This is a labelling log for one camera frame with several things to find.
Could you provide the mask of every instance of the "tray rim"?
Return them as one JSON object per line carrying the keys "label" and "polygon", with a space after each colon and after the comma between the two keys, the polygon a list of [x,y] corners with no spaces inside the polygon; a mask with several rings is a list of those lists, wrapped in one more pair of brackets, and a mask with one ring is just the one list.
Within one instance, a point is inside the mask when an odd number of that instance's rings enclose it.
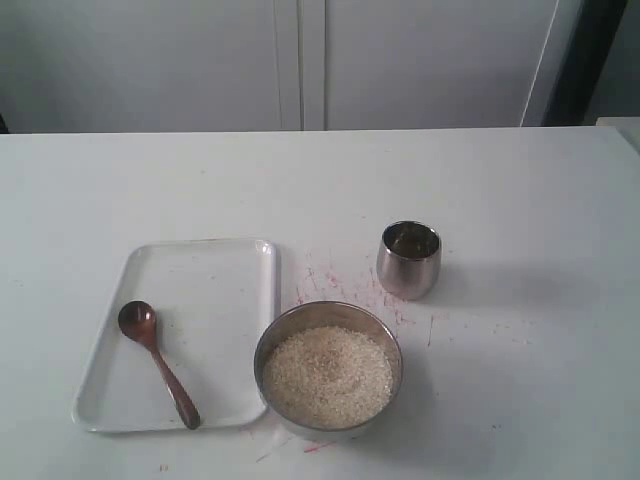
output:
{"label": "tray rim", "polygon": [[[184,246],[188,244],[199,244],[199,243],[222,243],[222,242],[238,242],[238,241],[239,242],[243,242],[243,241],[261,242],[272,250],[272,255],[274,255],[274,265],[273,265],[273,268],[271,269],[271,282],[270,282],[271,291],[269,292],[269,298],[271,298],[272,300],[270,303],[270,309],[268,312],[269,319],[270,319],[269,325],[273,322],[274,315],[276,312],[276,301],[277,301],[276,292],[278,290],[276,281],[278,278],[277,270],[278,270],[278,255],[279,255],[278,249],[276,248],[273,242],[270,242],[269,240],[265,240],[264,238],[259,238],[259,237],[224,237],[224,238],[202,238],[202,239],[194,239],[194,240],[155,241],[155,242],[139,245],[138,247],[134,248],[129,255],[127,255],[127,258],[120,269],[120,273],[118,274],[118,280],[115,284],[113,291],[109,295],[109,301],[107,302],[107,305],[105,307],[104,319],[102,320],[98,328],[98,332],[94,337],[93,342],[91,343],[91,350],[90,350],[91,353],[89,354],[89,358],[84,365],[80,383],[76,389],[76,393],[73,396],[73,402],[71,406],[71,421],[74,424],[78,425],[80,428],[82,428],[87,432],[96,432],[96,433],[123,433],[124,434],[124,433],[132,433],[132,432],[163,432],[163,431],[172,431],[172,430],[186,430],[186,427],[180,426],[179,423],[177,423],[176,426],[172,428],[155,428],[155,429],[151,429],[151,428],[123,429],[118,427],[109,428],[109,427],[96,425],[86,420],[85,418],[83,418],[82,415],[80,414],[78,410],[80,395],[85,391],[87,382],[89,380],[91,369],[95,363],[96,355],[98,354],[98,346],[100,344],[100,340],[102,339],[104,332],[107,328],[107,324],[109,323],[109,312],[111,310],[111,306],[113,305],[116,299],[116,296],[120,291],[120,286],[122,285],[122,281],[124,279],[124,274],[126,272],[127,266],[129,265],[129,262],[131,261],[131,259],[138,254],[138,252],[142,251],[143,249],[153,248],[153,247],[170,247],[170,246]],[[264,415],[264,412],[266,410],[267,410],[267,406],[264,405],[264,402],[263,402],[263,408],[255,415],[255,417],[253,417],[251,420],[247,421],[246,423],[238,424],[238,426],[245,425],[247,423],[251,423],[255,421],[256,419]],[[233,426],[232,425],[202,426],[199,429],[216,430],[216,429],[224,429],[224,428],[233,428]]]}

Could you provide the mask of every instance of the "cabinet door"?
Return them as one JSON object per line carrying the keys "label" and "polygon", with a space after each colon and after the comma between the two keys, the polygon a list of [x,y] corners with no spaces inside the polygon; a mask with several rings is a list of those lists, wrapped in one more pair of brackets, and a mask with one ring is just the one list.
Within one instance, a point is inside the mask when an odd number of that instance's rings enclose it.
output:
{"label": "cabinet door", "polygon": [[580,7],[580,0],[301,2],[305,129],[540,124]]}
{"label": "cabinet door", "polygon": [[296,0],[4,0],[14,132],[298,130]]}

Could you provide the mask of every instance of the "stainless steel bowl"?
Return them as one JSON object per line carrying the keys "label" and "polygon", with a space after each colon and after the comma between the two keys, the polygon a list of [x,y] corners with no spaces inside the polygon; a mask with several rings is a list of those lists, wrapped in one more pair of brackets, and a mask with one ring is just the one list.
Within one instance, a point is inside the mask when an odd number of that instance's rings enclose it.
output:
{"label": "stainless steel bowl", "polygon": [[[310,328],[328,326],[343,327],[347,330],[364,333],[382,347],[391,365],[393,385],[387,405],[365,422],[347,428],[323,429],[293,421],[279,412],[264,393],[263,369],[274,348],[295,333]],[[283,313],[265,330],[256,347],[253,372],[262,400],[289,431],[310,440],[333,441],[361,435],[376,418],[389,408],[402,383],[402,353],[398,342],[387,326],[366,310],[348,303],[312,302]]]}

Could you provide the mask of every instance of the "cup rim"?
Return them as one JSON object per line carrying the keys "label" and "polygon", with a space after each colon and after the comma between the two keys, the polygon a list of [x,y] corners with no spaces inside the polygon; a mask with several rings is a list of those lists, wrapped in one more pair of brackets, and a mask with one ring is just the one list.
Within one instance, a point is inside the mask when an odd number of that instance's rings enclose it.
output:
{"label": "cup rim", "polygon": [[[259,370],[259,368],[258,368],[258,352],[260,351],[261,346],[266,341],[266,338],[267,338],[269,332],[275,328],[275,325],[277,323],[282,321],[284,318],[292,315],[293,313],[297,312],[298,310],[302,310],[302,309],[305,309],[305,308],[313,308],[314,306],[317,306],[317,305],[320,305],[320,304],[340,305],[342,307],[347,307],[347,308],[351,308],[351,309],[354,309],[354,310],[359,310],[360,312],[363,312],[363,313],[367,314],[372,320],[374,320],[376,323],[378,323],[378,325],[381,326],[382,329],[385,331],[385,333],[391,338],[391,340],[393,341],[393,343],[395,345],[395,348],[396,348],[396,350],[398,352],[398,360],[399,360],[399,363],[400,363],[400,368],[399,368],[399,378],[398,378],[398,381],[397,381],[395,392],[393,392],[391,394],[391,396],[389,397],[389,400],[387,401],[386,405],[384,407],[382,407],[382,409],[380,411],[378,411],[373,416],[369,417],[368,419],[366,419],[363,422],[358,423],[356,425],[351,425],[351,426],[348,426],[348,427],[341,427],[341,428],[322,428],[322,427],[313,427],[313,426],[306,425],[304,423],[295,421],[295,420],[289,418],[287,415],[283,414],[278,408],[276,408],[272,404],[272,402],[264,394],[264,391],[263,391],[264,389],[263,389],[263,386],[262,386],[261,382],[258,381],[258,370]],[[396,399],[396,397],[400,393],[400,387],[402,386],[402,381],[403,381],[403,378],[404,378],[404,359],[402,358],[402,350],[400,349],[400,344],[398,343],[398,339],[395,337],[395,335],[393,334],[391,329],[382,320],[380,320],[376,315],[374,315],[373,313],[369,312],[368,310],[365,310],[362,307],[359,307],[357,305],[353,305],[352,303],[333,301],[333,300],[319,300],[319,301],[315,301],[315,302],[308,302],[308,303],[303,303],[301,305],[296,305],[295,307],[290,308],[286,312],[280,314],[273,322],[271,322],[271,324],[267,327],[267,329],[260,336],[260,339],[258,340],[258,344],[256,345],[256,349],[255,349],[254,354],[253,354],[253,376],[254,376],[254,380],[256,382],[256,387],[258,387],[258,391],[260,392],[260,396],[262,397],[264,402],[267,404],[267,406],[269,408],[273,409],[274,412],[276,412],[278,415],[280,415],[286,421],[288,421],[288,422],[290,422],[290,423],[292,423],[292,424],[294,424],[294,425],[296,425],[298,427],[306,428],[306,429],[313,430],[313,431],[316,431],[316,432],[319,432],[319,433],[348,432],[349,430],[355,430],[355,429],[360,428],[360,427],[362,427],[362,426],[364,426],[364,425],[366,425],[368,423],[373,422],[376,418],[380,417],[383,412],[387,411],[390,408],[392,403],[394,403],[394,400]]]}
{"label": "cup rim", "polygon": [[[387,242],[385,242],[384,236],[385,236],[385,233],[387,233],[387,231],[390,228],[393,228],[393,227],[395,227],[397,225],[402,225],[402,224],[412,224],[412,225],[419,225],[421,227],[425,227],[431,233],[433,233],[436,236],[436,238],[438,239],[438,248],[431,255],[425,255],[424,257],[417,257],[417,258],[416,257],[405,257],[404,255],[400,255],[399,253],[394,252],[393,250],[391,250],[391,248],[389,248],[389,245],[387,245]],[[438,252],[440,252],[442,250],[442,238],[440,238],[440,234],[438,234],[436,229],[433,228],[431,225],[427,225],[426,223],[422,223],[422,222],[417,222],[415,220],[400,220],[398,222],[394,222],[394,223],[391,223],[391,224],[387,225],[385,227],[385,229],[382,231],[381,242],[382,242],[382,245],[384,246],[384,249],[385,249],[385,251],[387,252],[388,255],[391,255],[392,257],[399,258],[401,260],[405,260],[407,262],[422,262],[424,260],[428,260],[428,259],[434,257],[435,255],[437,255]]]}

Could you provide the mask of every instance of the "spoon handle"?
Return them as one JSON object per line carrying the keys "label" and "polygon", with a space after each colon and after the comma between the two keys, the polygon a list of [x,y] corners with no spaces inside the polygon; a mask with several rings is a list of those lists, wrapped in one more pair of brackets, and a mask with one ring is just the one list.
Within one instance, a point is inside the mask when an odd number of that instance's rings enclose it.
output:
{"label": "spoon handle", "polygon": [[164,380],[164,383],[167,384],[169,394],[171,395],[171,398],[176,405],[176,410],[178,410],[180,418],[189,430],[195,430],[200,426],[200,414],[198,413],[196,406],[189,398],[189,395],[187,395],[187,392],[182,387],[180,381],[176,378],[167,363],[164,361],[162,355],[160,355],[160,352],[151,352],[151,356],[160,369],[160,373],[162,373],[162,378]]}

